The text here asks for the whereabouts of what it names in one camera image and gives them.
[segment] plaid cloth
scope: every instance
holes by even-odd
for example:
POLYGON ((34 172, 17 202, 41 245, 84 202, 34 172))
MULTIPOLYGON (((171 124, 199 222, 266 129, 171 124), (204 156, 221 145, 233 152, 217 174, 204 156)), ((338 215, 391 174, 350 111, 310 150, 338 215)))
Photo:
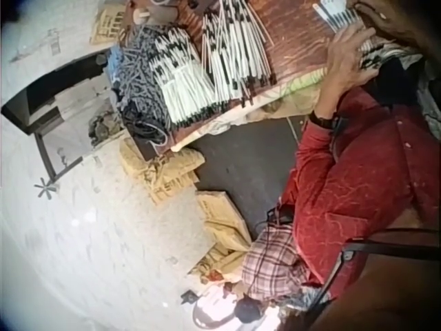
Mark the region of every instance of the plaid cloth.
POLYGON ((298 293, 309 271, 294 247, 292 224, 268 224, 252 243, 242 265, 242 282, 255 300, 298 293))

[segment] person in red shirt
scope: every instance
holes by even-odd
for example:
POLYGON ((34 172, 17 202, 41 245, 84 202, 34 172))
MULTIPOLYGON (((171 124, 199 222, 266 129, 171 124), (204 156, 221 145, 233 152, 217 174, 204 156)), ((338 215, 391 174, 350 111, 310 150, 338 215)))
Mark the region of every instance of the person in red shirt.
MULTIPOLYGON (((380 70, 360 69, 359 48, 375 34, 361 28, 338 32, 329 46, 327 76, 291 176, 291 191, 298 192, 292 193, 294 242, 311 270, 310 282, 318 285, 348 239, 384 230, 403 212, 423 223, 438 219, 440 143, 397 59, 380 70)), ((288 187, 283 196, 290 194, 288 187)), ((355 259, 341 270, 332 297, 360 276, 364 264, 355 259)))

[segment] red sleeve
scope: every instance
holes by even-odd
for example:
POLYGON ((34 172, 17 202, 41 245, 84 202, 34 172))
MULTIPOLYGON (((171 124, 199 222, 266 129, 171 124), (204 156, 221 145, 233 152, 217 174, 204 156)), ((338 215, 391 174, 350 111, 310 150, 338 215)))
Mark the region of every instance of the red sleeve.
POLYGON ((298 146, 296 168, 296 213, 308 211, 321 193, 329 170, 334 165, 330 150, 331 130, 308 121, 298 146))

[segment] wooden table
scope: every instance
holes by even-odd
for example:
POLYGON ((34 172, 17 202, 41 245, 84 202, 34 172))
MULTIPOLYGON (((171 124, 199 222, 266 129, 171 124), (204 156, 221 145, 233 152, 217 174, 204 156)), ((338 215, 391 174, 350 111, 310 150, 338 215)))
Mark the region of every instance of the wooden table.
MULTIPOLYGON (((149 0, 135 0, 148 3, 149 0)), ((272 41, 265 47, 267 56, 276 74, 277 84, 256 89, 253 104, 245 107, 234 106, 225 114, 209 121, 196 123, 189 128, 171 133, 169 143, 164 148, 157 148, 158 153, 166 150, 178 151, 187 144, 210 132, 228 129, 231 122, 240 121, 247 113, 258 109, 289 93, 293 81, 296 85, 309 85, 320 80, 320 72, 326 61, 327 39, 333 32, 316 14, 312 4, 317 0, 249 0, 252 7, 265 25, 272 41)), ((180 24, 187 26, 187 31, 196 47, 201 48, 202 19, 187 6, 187 0, 179 4, 180 24)))

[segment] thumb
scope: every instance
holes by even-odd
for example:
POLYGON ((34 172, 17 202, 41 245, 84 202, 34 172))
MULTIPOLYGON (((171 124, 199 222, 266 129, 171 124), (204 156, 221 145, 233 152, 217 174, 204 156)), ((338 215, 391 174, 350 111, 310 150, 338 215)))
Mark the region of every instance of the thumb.
POLYGON ((365 3, 357 3, 355 5, 355 9, 362 14, 368 16, 373 23, 380 29, 385 30, 387 27, 387 22, 381 18, 380 14, 378 14, 375 9, 373 9, 370 5, 365 3))
POLYGON ((375 68, 369 68, 366 70, 362 70, 360 75, 358 76, 357 83, 358 85, 366 84, 371 79, 378 76, 379 70, 375 68))

